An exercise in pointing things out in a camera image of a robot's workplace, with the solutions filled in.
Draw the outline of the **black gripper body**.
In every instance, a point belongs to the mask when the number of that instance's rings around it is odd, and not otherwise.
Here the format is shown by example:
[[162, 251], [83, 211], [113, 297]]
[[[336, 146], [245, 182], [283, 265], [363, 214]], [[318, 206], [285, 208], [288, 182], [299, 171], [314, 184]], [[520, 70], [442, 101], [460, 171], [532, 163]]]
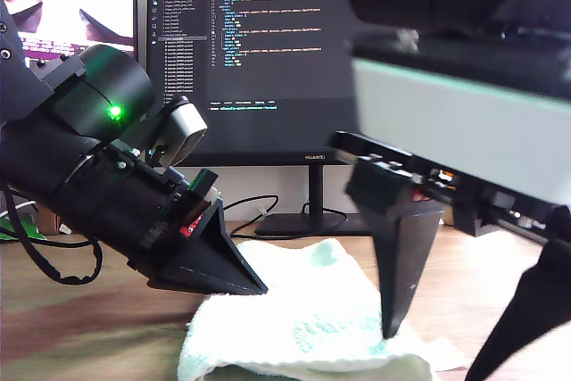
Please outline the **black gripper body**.
[[510, 229], [539, 241], [560, 238], [560, 206], [477, 178], [363, 135], [336, 131], [332, 148], [353, 164], [345, 192], [379, 232], [397, 213], [435, 203], [451, 208], [454, 227], [470, 236]]
[[55, 210], [79, 233], [104, 242], [152, 279], [186, 246], [179, 230], [215, 202], [217, 178], [208, 169], [192, 181], [171, 167], [158, 172], [133, 148], [112, 142], [65, 179], [55, 194]]

